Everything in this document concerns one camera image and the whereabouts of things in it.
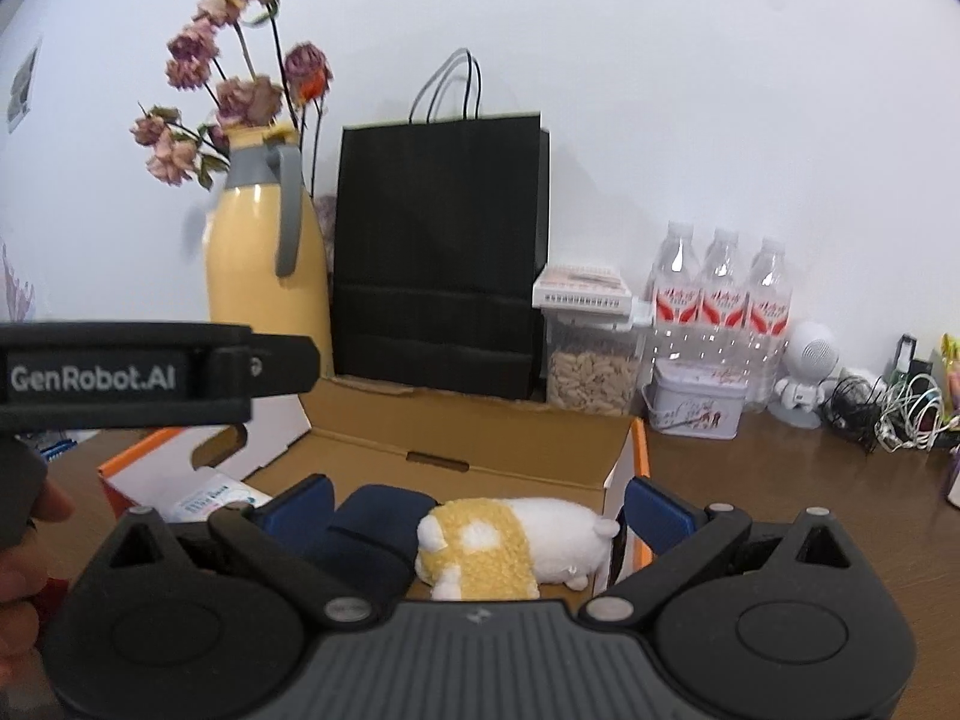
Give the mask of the person left hand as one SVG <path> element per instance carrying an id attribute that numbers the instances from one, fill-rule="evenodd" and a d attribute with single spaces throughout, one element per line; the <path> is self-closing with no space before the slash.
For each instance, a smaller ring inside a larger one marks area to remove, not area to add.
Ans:
<path id="1" fill-rule="evenodd" d="M 16 683 L 36 649 L 41 616 L 32 599 L 49 580 L 49 561 L 36 528 L 28 527 L 20 543 L 2 551 L 0 601 L 2 601 L 2 689 Z"/>

